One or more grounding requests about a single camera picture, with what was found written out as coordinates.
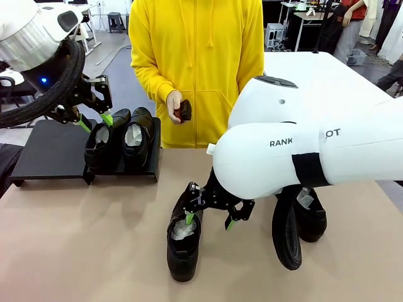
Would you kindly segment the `person in yellow hoodie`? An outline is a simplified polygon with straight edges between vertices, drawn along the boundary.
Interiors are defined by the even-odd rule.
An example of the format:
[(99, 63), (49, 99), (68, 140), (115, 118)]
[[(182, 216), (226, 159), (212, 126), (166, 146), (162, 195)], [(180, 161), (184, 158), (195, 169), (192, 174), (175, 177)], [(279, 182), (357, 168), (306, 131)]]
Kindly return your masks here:
[(242, 62), (264, 53), (262, 0), (133, 0), (128, 34), (132, 60), (155, 60), (191, 103), (192, 119), (174, 124), (154, 101), (162, 146), (216, 143), (240, 95)]

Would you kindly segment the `dark wooden shoe brush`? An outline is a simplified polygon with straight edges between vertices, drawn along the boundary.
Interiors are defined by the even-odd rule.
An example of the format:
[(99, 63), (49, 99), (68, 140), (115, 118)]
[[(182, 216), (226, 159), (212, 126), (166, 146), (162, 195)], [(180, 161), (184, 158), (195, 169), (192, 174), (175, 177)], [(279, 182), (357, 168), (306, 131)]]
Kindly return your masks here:
[(174, 110), (174, 115), (177, 117), (181, 123), (185, 123), (192, 119), (192, 108), (191, 103), (188, 99), (183, 100), (180, 103), (179, 109)]

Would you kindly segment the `yellow-sleeved left forearm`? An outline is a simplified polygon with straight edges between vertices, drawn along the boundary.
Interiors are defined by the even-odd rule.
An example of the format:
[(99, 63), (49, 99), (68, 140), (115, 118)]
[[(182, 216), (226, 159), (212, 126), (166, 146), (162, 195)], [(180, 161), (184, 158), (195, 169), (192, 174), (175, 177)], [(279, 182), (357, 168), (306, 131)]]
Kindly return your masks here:
[(239, 70), (239, 92), (245, 88), (246, 84), (254, 77), (262, 76), (264, 73), (264, 53), (246, 57)]

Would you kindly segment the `white office desk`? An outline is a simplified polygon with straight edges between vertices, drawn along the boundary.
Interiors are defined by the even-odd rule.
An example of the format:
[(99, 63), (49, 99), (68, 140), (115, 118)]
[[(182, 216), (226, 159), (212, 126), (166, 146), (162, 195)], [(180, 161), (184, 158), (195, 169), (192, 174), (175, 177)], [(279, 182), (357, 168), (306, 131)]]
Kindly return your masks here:
[(96, 37), (92, 19), (93, 14), (91, 13), (91, 10), (96, 5), (76, 4), (76, 7), (81, 9), (83, 19), (74, 30), (73, 39), (80, 42), (85, 49), (85, 55), (89, 55), (96, 47), (101, 45), (101, 42)]

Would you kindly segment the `yellow-sleeved right forearm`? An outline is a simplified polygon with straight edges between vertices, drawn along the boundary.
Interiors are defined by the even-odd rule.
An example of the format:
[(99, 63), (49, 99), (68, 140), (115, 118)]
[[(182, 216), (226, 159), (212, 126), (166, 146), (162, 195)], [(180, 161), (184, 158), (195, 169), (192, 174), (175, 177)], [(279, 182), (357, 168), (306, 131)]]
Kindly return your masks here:
[(144, 60), (142, 57), (134, 58), (132, 67), (147, 96), (156, 103), (166, 103), (169, 94), (175, 91), (175, 88), (170, 81), (160, 74), (155, 60)]

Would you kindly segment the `seated person's dark leg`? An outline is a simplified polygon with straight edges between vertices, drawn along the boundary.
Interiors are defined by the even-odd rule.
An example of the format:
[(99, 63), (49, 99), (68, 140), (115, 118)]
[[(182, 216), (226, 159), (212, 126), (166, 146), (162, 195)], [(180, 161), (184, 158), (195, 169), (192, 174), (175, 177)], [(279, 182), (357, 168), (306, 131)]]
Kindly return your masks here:
[(390, 89), (395, 83), (398, 83), (401, 87), (403, 87), (403, 60), (398, 59), (392, 66), (389, 73), (383, 77), (381, 77), (376, 86), (380, 88), (382, 91), (387, 91)]

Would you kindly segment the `black metal shoe stand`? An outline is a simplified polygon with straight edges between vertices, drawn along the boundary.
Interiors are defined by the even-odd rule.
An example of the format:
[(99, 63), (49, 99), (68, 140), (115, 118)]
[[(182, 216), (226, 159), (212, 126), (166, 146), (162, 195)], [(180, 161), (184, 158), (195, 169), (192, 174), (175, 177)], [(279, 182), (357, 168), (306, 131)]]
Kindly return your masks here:
[(36, 122), (11, 174), (20, 187), (27, 180), (83, 179), (90, 185), (94, 176), (87, 173), (84, 160), (89, 133), (72, 123), (54, 120)]
[(157, 117), (153, 117), (154, 126), (156, 128), (156, 137), (153, 141), (152, 150), (147, 156), (145, 165), (137, 170), (126, 169), (121, 157), (119, 163), (114, 170), (106, 172), (96, 172), (87, 168), (84, 176), (85, 181), (91, 185), (91, 183), (100, 178), (108, 184), (115, 184), (122, 182), (129, 185), (150, 185), (157, 184), (160, 174), (160, 153), (161, 153), (161, 121)]

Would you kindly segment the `person's right hand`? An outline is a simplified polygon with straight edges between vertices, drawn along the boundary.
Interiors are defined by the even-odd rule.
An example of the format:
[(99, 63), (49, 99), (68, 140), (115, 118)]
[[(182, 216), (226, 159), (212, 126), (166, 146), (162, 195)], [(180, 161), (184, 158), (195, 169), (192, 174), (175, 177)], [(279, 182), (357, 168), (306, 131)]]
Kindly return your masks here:
[(180, 109), (180, 104), (183, 100), (183, 96), (180, 91), (171, 91), (166, 99), (168, 116), (174, 124), (180, 124), (181, 120), (174, 114), (176, 110)]

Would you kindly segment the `black office chair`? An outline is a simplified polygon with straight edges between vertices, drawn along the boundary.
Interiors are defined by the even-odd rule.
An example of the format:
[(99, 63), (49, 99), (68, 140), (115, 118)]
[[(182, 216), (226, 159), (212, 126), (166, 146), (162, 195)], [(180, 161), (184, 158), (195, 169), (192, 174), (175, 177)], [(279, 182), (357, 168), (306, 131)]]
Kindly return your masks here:
[(0, 76), (0, 128), (29, 123), (40, 116), (44, 116), (46, 120), (49, 120), (44, 113), (44, 108), (36, 106), (33, 102), (28, 104), (26, 108), (17, 107), (4, 113), (1, 111), (2, 98), (12, 101), (15, 98), (32, 96), (33, 100), (36, 101), (36, 92), (37, 90), (27, 81), (22, 84), (16, 84), (12, 77)]

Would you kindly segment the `white computer case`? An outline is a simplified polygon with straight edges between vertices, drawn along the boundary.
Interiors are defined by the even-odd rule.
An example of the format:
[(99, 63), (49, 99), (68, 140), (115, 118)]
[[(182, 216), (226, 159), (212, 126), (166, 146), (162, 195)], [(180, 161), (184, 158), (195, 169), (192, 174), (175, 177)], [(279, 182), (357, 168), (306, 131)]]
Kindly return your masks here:
[(264, 44), (267, 49), (280, 51), (283, 47), (284, 27), (281, 23), (268, 23), (264, 36)]

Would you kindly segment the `white garment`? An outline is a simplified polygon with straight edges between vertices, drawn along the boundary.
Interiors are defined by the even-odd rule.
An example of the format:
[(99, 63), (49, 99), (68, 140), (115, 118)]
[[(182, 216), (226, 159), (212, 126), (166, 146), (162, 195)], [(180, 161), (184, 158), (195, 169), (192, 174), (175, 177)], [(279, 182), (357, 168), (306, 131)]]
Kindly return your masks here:
[(20, 85), (24, 83), (24, 77), (17, 71), (6, 69), (3, 72), (0, 72), (0, 83), (4, 87), (9, 87), (12, 86), (11, 81), (9, 80), (13, 79), (15, 85)]

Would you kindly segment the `bystander in red top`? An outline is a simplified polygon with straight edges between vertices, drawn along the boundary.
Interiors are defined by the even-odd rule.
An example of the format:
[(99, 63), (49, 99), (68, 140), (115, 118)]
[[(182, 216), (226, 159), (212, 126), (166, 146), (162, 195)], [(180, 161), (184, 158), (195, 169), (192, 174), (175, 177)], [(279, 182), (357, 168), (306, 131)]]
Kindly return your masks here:
[(366, 16), (368, 0), (341, 0), (346, 12), (342, 20), (343, 31), (336, 45), (333, 56), (347, 64), (355, 44), (359, 39), (361, 25)]

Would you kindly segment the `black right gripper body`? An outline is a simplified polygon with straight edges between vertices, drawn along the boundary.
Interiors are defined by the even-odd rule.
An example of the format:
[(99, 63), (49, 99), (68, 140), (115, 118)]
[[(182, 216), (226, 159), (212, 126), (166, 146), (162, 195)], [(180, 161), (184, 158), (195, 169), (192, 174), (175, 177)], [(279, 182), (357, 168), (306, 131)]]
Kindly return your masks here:
[(238, 198), (226, 191), (217, 180), (213, 168), (211, 168), (207, 183), (204, 185), (204, 199), (220, 210), (235, 208), (240, 203), (249, 204), (248, 199)]

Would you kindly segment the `wooden top desk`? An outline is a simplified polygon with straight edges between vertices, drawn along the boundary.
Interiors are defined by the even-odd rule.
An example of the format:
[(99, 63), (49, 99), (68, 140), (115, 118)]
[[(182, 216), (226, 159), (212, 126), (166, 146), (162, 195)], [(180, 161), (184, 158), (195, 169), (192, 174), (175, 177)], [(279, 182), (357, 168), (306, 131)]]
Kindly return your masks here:
[(287, 50), (297, 52), (314, 46), (300, 48), (305, 28), (321, 28), (325, 17), (324, 0), (283, 0), (280, 2), (279, 24), (283, 26), (283, 41)]

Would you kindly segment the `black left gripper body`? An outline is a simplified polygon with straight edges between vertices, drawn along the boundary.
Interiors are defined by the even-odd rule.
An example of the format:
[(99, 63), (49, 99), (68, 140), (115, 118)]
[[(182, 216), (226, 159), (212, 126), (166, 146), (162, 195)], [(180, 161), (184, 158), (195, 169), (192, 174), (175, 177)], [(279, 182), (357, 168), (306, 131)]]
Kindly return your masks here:
[(24, 78), (41, 93), (33, 103), (44, 109), (86, 102), (83, 49), (58, 49), (48, 61), (24, 72)]

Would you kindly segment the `black fabric cover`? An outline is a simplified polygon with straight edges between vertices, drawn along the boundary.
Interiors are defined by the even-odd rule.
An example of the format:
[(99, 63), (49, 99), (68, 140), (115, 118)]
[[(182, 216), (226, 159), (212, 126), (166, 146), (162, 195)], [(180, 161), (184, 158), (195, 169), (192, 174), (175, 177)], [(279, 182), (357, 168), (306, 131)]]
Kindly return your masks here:
[(19, 145), (0, 143), (0, 199), (12, 185), (10, 176), (22, 150)]

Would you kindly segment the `black leather dress shoe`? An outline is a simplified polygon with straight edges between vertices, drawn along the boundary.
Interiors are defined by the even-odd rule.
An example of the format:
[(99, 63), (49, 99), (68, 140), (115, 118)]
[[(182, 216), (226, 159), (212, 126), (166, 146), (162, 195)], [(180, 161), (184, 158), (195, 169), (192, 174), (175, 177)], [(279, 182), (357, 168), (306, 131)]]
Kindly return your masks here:
[(317, 242), (327, 228), (327, 216), (315, 190), (303, 187), (293, 211), (299, 237), (305, 242)]
[(140, 169), (147, 161), (156, 129), (152, 115), (145, 107), (138, 107), (123, 131), (123, 162), (126, 170)]
[(113, 124), (98, 123), (93, 128), (84, 149), (84, 160), (92, 171), (111, 171), (122, 156), (123, 130), (131, 111), (123, 108), (112, 114)]
[(197, 184), (190, 182), (175, 204), (167, 227), (167, 265), (171, 277), (178, 282), (193, 278), (198, 262), (199, 243), (202, 232), (203, 212), (193, 214), (186, 223), (184, 204), (198, 197)]

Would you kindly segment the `grey storage bin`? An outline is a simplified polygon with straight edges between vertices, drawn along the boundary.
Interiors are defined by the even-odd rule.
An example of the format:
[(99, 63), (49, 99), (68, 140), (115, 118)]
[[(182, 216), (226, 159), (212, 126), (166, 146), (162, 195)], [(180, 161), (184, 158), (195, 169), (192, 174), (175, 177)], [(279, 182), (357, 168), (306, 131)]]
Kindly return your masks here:
[(351, 55), (348, 57), (346, 65), (348, 66), (362, 66), (367, 54), (359, 48), (354, 48)]

